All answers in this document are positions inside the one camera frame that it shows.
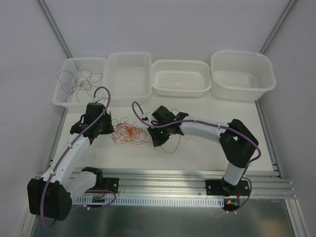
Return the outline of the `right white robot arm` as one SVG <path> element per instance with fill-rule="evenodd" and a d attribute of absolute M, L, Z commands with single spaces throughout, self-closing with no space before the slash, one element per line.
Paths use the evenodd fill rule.
<path fill-rule="evenodd" d="M 229 196 L 239 190 L 239 182 L 251 162 L 261 156 L 259 142 L 238 119 L 229 123 L 201 120 L 188 113 L 174 114 L 164 106 L 153 113 L 146 113 L 142 121 L 149 123 L 153 146 L 163 145 L 170 135 L 191 135 L 220 144 L 228 161 L 227 170 L 215 191 Z"/>

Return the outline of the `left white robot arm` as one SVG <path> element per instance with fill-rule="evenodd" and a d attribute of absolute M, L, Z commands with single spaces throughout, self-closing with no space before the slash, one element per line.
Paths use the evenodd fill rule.
<path fill-rule="evenodd" d="M 40 177 L 27 184 L 29 211 L 41 218 L 63 221 L 69 215 L 73 201 L 87 190 L 99 192 L 104 187 L 103 172 L 85 167 L 75 179 L 70 176 L 85 151 L 99 135 L 113 133 L 111 114 L 102 103 L 92 102 L 85 114 L 70 130 L 60 157 Z"/>

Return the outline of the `far-left white perforated basket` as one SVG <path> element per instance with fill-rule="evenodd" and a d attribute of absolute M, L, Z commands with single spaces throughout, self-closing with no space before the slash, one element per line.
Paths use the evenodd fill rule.
<path fill-rule="evenodd" d="M 52 103 L 67 109 L 85 108 L 86 104 L 102 97 L 99 90 L 105 85 L 107 59 L 103 57 L 75 57 L 66 59 L 57 75 Z"/>

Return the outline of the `far-right white plastic tub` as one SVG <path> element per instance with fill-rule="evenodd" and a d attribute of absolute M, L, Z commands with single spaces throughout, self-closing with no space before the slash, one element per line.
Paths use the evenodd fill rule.
<path fill-rule="evenodd" d="M 257 52 L 219 50 L 210 61 L 213 96 L 254 102 L 276 86 L 270 59 Z"/>

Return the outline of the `aluminium mounting rail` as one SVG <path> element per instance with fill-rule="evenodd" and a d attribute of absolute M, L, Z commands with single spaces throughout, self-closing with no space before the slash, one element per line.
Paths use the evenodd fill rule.
<path fill-rule="evenodd" d="M 119 178 L 122 196 L 206 197 L 205 180 L 221 179 L 223 171 L 174 171 L 104 168 L 105 177 Z M 296 199 L 292 180 L 276 171 L 250 171 L 252 198 Z"/>

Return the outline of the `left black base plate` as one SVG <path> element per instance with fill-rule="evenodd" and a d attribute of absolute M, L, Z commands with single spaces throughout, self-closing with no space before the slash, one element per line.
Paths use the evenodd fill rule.
<path fill-rule="evenodd" d="M 93 188 L 96 190 L 108 190 L 117 194 L 119 190 L 119 178 L 103 177 L 102 181 L 100 179 L 96 181 Z"/>

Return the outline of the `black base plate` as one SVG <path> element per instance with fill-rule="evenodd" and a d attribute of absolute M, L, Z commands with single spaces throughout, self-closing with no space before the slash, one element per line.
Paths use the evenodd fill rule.
<path fill-rule="evenodd" d="M 119 190 L 119 178 L 103 177 L 102 181 L 100 179 L 96 181 L 93 188 L 96 190 L 108 190 L 117 194 Z"/>
<path fill-rule="evenodd" d="M 206 194 L 208 196 L 248 196 L 250 194 L 249 183 L 245 180 L 240 180 L 237 185 L 233 186 L 223 179 L 205 180 Z"/>

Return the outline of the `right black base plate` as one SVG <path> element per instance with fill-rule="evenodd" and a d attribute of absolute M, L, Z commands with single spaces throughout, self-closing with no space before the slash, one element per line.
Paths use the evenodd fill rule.
<path fill-rule="evenodd" d="M 249 183 L 245 180 L 240 180 L 237 185 L 233 186 L 223 179 L 205 180 L 206 194 L 208 196 L 248 196 L 250 194 Z"/>

